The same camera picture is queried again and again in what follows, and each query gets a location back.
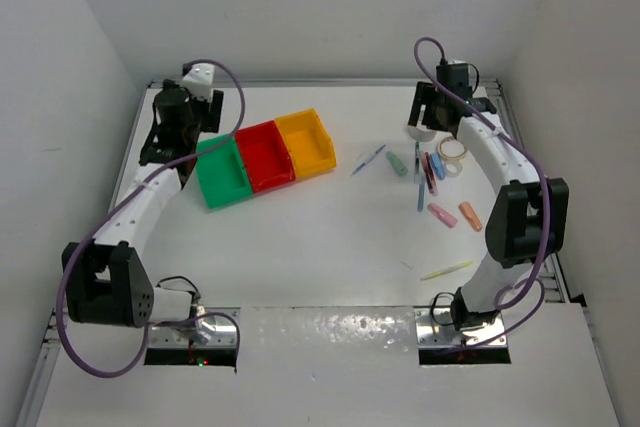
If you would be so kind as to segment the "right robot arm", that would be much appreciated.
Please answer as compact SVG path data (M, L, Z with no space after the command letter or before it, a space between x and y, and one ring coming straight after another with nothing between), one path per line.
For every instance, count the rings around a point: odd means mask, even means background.
M518 303L518 298L505 300L507 290L514 287L524 296L546 258L563 246L569 187L561 178L545 176L503 129L486 97L457 104L420 82L408 124L450 133L472 154L496 194L484 230L487 253L450 307L455 329L479 327Z

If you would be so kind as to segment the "yellow highlighter pen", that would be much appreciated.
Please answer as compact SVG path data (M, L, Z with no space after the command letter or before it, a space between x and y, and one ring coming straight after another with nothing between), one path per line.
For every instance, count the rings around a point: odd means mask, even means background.
M420 278L420 280L421 281L429 281L429 280L432 280L432 279L435 279L435 278L438 278L438 277L441 277L441 276L449 275L449 274L454 273L456 271L463 270L463 269L465 269L467 267L470 267L471 265L473 265L473 263L474 263L473 261L467 261L467 262L462 262L462 263L459 263L459 264L456 264L456 265L453 265L453 266L450 266L450 267L446 267L444 269L441 269L441 270L426 274L426 275L422 276Z

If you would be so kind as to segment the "blue thin pen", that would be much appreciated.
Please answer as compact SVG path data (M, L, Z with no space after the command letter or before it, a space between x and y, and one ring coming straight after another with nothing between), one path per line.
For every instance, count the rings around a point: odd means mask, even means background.
M351 176L356 175L357 173L359 173L364 167L366 167L369 163L371 163L384 149L386 148L386 145L383 144L379 147L377 147L373 152L371 152L369 155L367 155L356 167L355 169L352 171Z

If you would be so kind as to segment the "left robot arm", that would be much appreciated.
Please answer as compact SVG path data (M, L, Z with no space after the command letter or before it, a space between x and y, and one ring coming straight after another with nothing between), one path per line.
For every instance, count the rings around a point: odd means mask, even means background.
M215 90L209 101L166 80L152 102L152 122L142 144L127 195L131 201L89 240L79 258L69 244L62 254L73 271L66 286L69 317L78 323L142 328L147 324L187 319L196 293L152 285L141 256L169 201L181 192L195 163L161 171L160 166L192 155L203 132L220 126L224 95Z

